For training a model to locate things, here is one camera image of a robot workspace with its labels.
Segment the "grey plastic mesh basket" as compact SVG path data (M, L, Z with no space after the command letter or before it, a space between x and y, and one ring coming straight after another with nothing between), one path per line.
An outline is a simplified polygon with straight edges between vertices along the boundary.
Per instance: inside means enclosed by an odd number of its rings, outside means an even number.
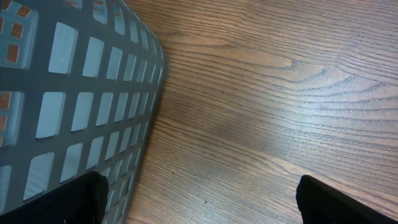
M124 1L2 1L1 214L95 171L124 223L167 69Z

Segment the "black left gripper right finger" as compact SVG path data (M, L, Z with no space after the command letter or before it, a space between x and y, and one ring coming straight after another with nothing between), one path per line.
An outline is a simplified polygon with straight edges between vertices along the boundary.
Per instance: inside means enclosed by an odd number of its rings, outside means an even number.
M296 201L303 224L397 224L310 175L301 176Z

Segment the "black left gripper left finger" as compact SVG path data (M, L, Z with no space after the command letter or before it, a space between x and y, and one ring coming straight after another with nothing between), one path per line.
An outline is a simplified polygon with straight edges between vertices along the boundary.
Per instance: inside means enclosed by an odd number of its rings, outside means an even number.
M1 215L1 224L101 223L108 202L107 177L90 171Z

